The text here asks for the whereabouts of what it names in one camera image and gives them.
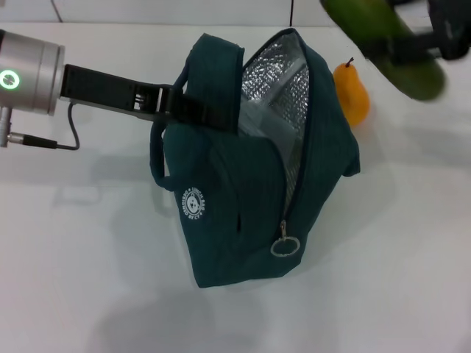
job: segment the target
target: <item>circular logo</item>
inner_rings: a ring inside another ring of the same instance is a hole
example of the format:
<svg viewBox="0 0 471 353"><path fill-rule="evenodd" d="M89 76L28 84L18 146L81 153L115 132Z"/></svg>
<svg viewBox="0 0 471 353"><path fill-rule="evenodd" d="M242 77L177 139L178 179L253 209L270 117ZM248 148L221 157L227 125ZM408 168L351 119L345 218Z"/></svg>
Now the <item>circular logo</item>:
<svg viewBox="0 0 471 353"><path fill-rule="evenodd" d="M187 189L182 197L183 213L190 219L199 219L205 211L205 198L196 188Z"/></svg>

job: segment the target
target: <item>white surface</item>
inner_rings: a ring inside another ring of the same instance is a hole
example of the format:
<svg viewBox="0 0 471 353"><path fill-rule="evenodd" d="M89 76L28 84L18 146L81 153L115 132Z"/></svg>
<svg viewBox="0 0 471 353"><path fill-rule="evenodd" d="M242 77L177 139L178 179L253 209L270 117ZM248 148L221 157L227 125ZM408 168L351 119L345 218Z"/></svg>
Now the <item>white surface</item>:
<svg viewBox="0 0 471 353"><path fill-rule="evenodd" d="M291 0L56 0L64 22L288 26Z"/></svg>
<svg viewBox="0 0 471 353"><path fill-rule="evenodd" d="M0 0L0 22L57 22L50 0Z"/></svg>
<svg viewBox="0 0 471 353"><path fill-rule="evenodd" d="M409 26L430 26L425 0L397 8ZM320 0L294 0L293 26L333 26Z"/></svg>
<svg viewBox="0 0 471 353"><path fill-rule="evenodd" d="M67 45L66 61L172 82L203 32L247 48L277 29L6 25ZM148 167L147 122L74 111L77 153L0 153L0 352L468 353L471 60L443 99L396 91L337 29L301 34L335 68L355 56L374 113L355 131L361 175L327 201L299 268L199 290L173 197ZM71 143L53 118L13 129Z"/></svg>

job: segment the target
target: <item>metal ring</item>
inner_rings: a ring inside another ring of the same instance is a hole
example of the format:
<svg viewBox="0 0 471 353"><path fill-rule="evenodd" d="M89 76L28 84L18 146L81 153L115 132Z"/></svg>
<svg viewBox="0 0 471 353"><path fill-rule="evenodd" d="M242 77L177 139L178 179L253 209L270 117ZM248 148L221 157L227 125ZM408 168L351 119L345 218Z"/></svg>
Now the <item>metal ring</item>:
<svg viewBox="0 0 471 353"><path fill-rule="evenodd" d="M289 254L279 254L275 251L275 247L278 243L281 243L281 242L285 242L285 241L294 241L296 243L296 248L290 252ZM272 247L270 248L270 252L272 253L273 256L276 256L276 257L288 257L288 256L292 256L294 254L297 253L297 251L300 249L301 247L301 243L300 241L298 240L298 238L295 238L295 237L285 237L285 238L280 238L278 240L276 240L273 244L272 244Z"/></svg>

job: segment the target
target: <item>black cable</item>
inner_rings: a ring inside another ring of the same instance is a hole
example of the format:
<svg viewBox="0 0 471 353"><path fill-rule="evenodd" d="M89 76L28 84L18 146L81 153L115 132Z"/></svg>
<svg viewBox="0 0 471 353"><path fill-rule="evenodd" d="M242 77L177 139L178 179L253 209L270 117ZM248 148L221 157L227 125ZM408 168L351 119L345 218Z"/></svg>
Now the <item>black cable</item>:
<svg viewBox="0 0 471 353"><path fill-rule="evenodd" d="M67 149L69 151L76 151L80 148L80 140L79 134L77 134L77 130L75 129L74 121L72 120L72 108L74 107L75 103L70 103L68 105L67 116L68 116L68 123L71 126L72 134L74 134L75 139L75 146L65 146L65 145L57 145L58 149Z"/></svg>
<svg viewBox="0 0 471 353"><path fill-rule="evenodd" d="M294 0L291 0L291 9L289 10L289 26L293 27Z"/></svg>

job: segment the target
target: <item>bag strap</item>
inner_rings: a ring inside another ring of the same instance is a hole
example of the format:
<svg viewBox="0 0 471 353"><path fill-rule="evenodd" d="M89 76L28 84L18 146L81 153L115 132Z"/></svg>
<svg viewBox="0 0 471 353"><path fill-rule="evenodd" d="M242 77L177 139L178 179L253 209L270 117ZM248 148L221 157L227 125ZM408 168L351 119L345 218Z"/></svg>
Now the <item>bag strap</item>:
<svg viewBox="0 0 471 353"><path fill-rule="evenodd" d="M182 73L174 83L174 88L209 106L219 114L221 129L237 132L238 114L241 101L242 61L244 49L220 38L204 34L194 45ZM199 157L187 163L184 171L165 176L164 148L162 134L167 123L157 119L151 130L150 165L155 182L168 191L184 188L193 179L200 158L204 158L209 142L195 146L192 153Z"/></svg>

